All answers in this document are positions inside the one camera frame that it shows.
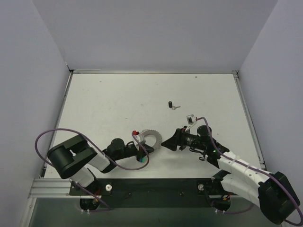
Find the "black capped key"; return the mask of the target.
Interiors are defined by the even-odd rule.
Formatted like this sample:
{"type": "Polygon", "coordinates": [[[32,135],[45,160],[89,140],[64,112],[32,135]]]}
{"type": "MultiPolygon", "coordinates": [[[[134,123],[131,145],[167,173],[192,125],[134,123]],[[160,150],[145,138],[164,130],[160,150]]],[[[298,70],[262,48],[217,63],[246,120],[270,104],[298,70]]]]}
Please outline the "black capped key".
{"type": "Polygon", "coordinates": [[[168,102],[168,106],[169,106],[169,109],[171,109],[171,110],[176,110],[176,109],[180,108],[180,106],[174,106],[172,101],[168,102]]]}

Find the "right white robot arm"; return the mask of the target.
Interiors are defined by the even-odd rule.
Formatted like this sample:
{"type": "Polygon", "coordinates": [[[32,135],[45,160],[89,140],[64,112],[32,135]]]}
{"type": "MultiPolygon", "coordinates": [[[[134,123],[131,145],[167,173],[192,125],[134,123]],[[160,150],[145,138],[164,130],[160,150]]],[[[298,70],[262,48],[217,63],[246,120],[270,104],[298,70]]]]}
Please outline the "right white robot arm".
{"type": "Polygon", "coordinates": [[[172,151],[187,147],[202,151],[207,162],[220,170],[213,176],[215,182],[224,191],[258,206],[263,215],[276,225],[287,221],[295,210],[300,216],[303,214],[299,208],[300,201],[283,173],[273,174],[238,158],[212,137],[212,129],[207,125],[198,127],[196,135],[185,128],[178,128],[161,145],[172,151]]]}

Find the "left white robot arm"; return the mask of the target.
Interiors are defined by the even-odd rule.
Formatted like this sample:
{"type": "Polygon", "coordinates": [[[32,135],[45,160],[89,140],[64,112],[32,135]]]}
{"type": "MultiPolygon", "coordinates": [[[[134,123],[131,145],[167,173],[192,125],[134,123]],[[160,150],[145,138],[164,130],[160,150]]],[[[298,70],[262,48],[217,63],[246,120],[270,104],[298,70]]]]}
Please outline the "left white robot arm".
{"type": "Polygon", "coordinates": [[[116,167],[118,160],[136,157],[136,160],[140,161],[147,153],[155,151],[155,148],[145,144],[144,140],[142,145],[146,151],[134,141],[125,144],[122,139],[116,138],[102,155],[98,154],[82,135],[77,135],[50,149],[47,157],[62,179],[70,178],[78,182],[80,189],[90,195],[97,190],[97,182],[85,165],[91,165],[101,173],[109,173],[116,167]]]}

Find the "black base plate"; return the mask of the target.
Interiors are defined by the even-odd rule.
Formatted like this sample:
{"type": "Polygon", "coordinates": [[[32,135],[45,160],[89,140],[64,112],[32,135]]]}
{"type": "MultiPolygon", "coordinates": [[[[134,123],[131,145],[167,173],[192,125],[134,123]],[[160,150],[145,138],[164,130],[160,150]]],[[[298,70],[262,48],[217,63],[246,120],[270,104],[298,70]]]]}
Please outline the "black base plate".
{"type": "Polygon", "coordinates": [[[97,179],[86,188],[110,208],[208,208],[227,210],[232,193],[210,178],[97,179]]]}

